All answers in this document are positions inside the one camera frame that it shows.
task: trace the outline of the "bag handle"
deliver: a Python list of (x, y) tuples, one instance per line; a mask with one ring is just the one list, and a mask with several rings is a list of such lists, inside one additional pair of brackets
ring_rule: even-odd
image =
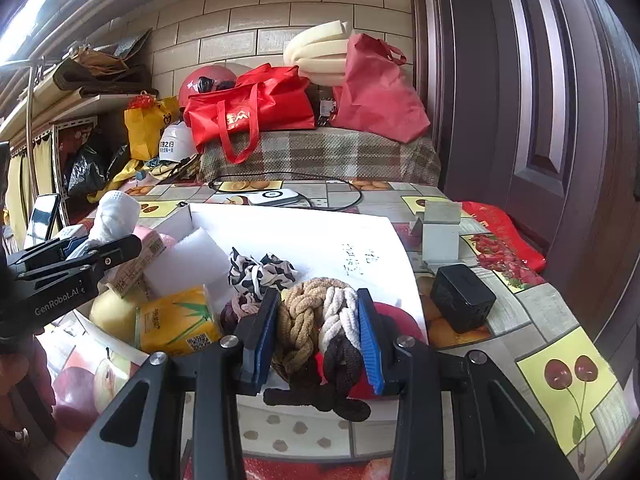
[(226, 127), (226, 106), (225, 100), (218, 101), (218, 131), (220, 133), (220, 142), (225, 152), (226, 160), (232, 164), (241, 164), (249, 158), (260, 139), (260, 128), (258, 126), (258, 83), (253, 85), (249, 94), (249, 145), (236, 155), (231, 141), (229, 140), (229, 130)]
[[(389, 58), (391, 59), (391, 61), (393, 61), (396, 65), (398, 66), (402, 66), (402, 65), (406, 65), (406, 56), (402, 53), (402, 50), (400, 50), (398, 47), (393, 46), (393, 45), (389, 45), (386, 41), (384, 40), (380, 40), (380, 43), (382, 43), (382, 45), (384, 45), (384, 47), (387, 50), (387, 55), (389, 56)], [(393, 56), (393, 53), (398, 54), (400, 56), (400, 59), (395, 58)]]

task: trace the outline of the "human hand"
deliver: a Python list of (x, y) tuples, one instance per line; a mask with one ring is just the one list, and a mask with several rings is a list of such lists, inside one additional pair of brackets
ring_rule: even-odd
[(44, 405), (50, 411), (56, 405), (56, 396), (51, 386), (51, 376), (47, 369), (47, 354), (40, 342), (33, 338), (33, 355), (28, 360), (21, 354), (0, 355), (0, 426), (11, 431), (21, 431), (22, 424), (15, 416), (9, 399), (9, 391), (30, 372), (33, 386)]

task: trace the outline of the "bright light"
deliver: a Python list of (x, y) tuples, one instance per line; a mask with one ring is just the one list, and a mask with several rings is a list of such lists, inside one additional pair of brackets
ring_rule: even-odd
[(7, 61), (24, 43), (44, 2), (45, 0), (28, 0), (11, 20), (0, 38), (0, 62)]

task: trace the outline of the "rolled white cloth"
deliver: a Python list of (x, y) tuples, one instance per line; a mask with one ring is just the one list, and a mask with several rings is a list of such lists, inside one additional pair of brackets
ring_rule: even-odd
[(318, 336), (318, 347), (324, 355), (331, 339), (344, 333), (349, 342), (360, 350), (360, 323), (358, 322), (358, 295), (351, 287), (330, 286), (322, 308), (324, 323)]
[(79, 258), (94, 247), (132, 234), (139, 216), (140, 204), (135, 198), (117, 190), (105, 193), (98, 204), (89, 237), (73, 250), (67, 260)]

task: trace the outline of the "metal screw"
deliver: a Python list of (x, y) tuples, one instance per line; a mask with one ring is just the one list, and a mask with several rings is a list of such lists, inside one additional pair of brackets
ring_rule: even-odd
[(222, 348), (233, 348), (234, 346), (236, 346), (239, 342), (239, 339), (234, 336), (234, 335), (225, 335), (221, 340), (220, 340), (220, 346), (222, 346)]
[(151, 357), (149, 358), (149, 362), (153, 366), (157, 366), (164, 363), (166, 359), (167, 359), (167, 354), (165, 354), (164, 352), (153, 352), (151, 354)]
[(396, 342), (402, 348), (411, 348), (415, 345), (415, 339), (410, 335), (401, 335)]
[(475, 365), (483, 365), (486, 362), (486, 354), (480, 350), (469, 352), (469, 360)]

